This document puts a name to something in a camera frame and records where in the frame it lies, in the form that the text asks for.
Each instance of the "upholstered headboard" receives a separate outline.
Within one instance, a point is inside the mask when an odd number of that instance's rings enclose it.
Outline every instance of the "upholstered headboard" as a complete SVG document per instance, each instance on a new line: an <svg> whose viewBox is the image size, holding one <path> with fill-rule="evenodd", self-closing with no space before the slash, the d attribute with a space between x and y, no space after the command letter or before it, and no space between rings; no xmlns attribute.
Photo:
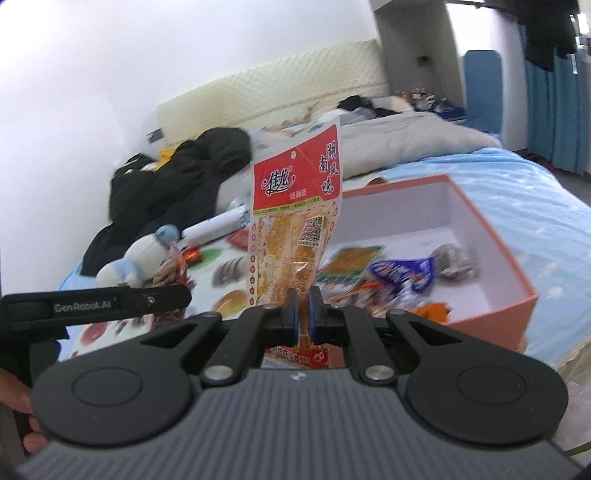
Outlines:
<svg viewBox="0 0 591 480"><path fill-rule="evenodd" d="M214 80L158 105L158 123L170 145L213 127L254 129L303 118L314 105L335 106L349 95L388 95L376 40L314 50Z"/></svg>

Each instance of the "black garment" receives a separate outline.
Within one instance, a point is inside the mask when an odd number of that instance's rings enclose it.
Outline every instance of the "black garment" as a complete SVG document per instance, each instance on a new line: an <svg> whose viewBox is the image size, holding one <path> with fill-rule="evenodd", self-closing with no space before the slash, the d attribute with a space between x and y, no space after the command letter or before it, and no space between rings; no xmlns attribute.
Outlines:
<svg viewBox="0 0 591 480"><path fill-rule="evenodd" d="M396 115L400 113L394 112L393 110L388 110L387 108L374 108L374 105L369 98L360 97L359 95L347 97L345 100L341 100L337 105L337 108L342 108L343 110L348 110L349 112L353 112L354 110L361 107L369 108L378 117Z"/></svg>
<svg viewBox="0 0 591 480"><path fill-rule="evenodd" d="M113 222L94 238L82 260L82 275L96 275L122 258L138 238L163 225L180 231L215 214L222 182L251 160L250 139L237 128L213 128L178 146L157 171L142 171L152 161L132 157L111 180L109 216Z"/></svg>
<svg viewBox="0 0 591 480"><path fill-rule="evenodd" d="M517 16L525 26L525 58L554 71L554 53L561 58L576 53L576 32L570 19L580 12L577 0L485 0L485 6Z"/></svg>

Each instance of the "orange box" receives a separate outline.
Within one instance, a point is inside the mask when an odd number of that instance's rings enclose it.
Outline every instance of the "orange box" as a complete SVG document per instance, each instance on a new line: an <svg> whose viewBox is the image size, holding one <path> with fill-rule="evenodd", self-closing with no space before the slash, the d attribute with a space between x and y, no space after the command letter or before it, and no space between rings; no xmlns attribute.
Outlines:
<svg viewBox="0 0 591 480"><path fill-rule="evenodd" d="M473 251L474 280L437 280L429 298L451 307L448 325L517 350L538 295L509 248L447 175L343 192L341 213L323 257L350 245L383 245L382 258L425 258L443 244Z"/></svg>

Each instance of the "finger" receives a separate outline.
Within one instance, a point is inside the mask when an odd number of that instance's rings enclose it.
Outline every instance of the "finger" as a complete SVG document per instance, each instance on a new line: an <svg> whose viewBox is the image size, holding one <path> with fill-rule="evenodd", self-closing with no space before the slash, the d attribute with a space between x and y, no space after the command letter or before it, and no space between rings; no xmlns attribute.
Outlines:
<svg viewBox="0 0 591 480"><path fill-rule="evenodd" d="M39 426L39 422L35 417L29 417L29 426L31 427L32 431L41 433L41 427Z"/></svg>
<svg viewBox="0 0 591 480"><path fill-rule="evenodd" d="M4 403L11 410L33 413L29 387L2 368L0 368L0 403Z"/></svg>
<svg viewBox="0 0 591 480"><path fill-rule="evenodd" d="M23 446L29 453L35 453L44 447L46 443L47 440L40 433L29 433L22 440Z"/></svg>

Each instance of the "stuffed toy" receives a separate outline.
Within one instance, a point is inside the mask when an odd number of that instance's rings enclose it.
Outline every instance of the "stuffed toy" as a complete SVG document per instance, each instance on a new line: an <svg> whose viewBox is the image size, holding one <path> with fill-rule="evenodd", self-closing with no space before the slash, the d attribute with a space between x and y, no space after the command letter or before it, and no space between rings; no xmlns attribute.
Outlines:
<svg viewBox="0 0 591 480"><path fill-rule="evenodd" d="M143 287L156 274L160 265L170 258L170 246L178 242L180 233L174 225L163 225L156 233L136 240L123 258L106 264L96 275L96 287L127 284Z"/></svg>

